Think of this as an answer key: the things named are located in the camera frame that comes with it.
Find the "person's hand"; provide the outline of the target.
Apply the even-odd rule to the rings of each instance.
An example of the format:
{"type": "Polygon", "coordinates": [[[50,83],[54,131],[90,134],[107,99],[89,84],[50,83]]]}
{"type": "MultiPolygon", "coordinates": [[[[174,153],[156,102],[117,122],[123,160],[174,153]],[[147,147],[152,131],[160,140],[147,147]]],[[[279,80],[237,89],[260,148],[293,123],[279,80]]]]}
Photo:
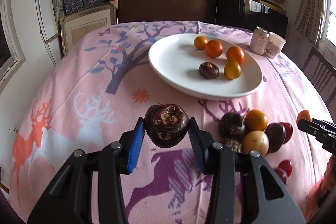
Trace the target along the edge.
{"type": "Polygon", "coordinates": [[[332,155],[327,163],[326,171],[323,175],[321,192],[323,194],[332,191],[335,185],[335,155],[332,155]]]}

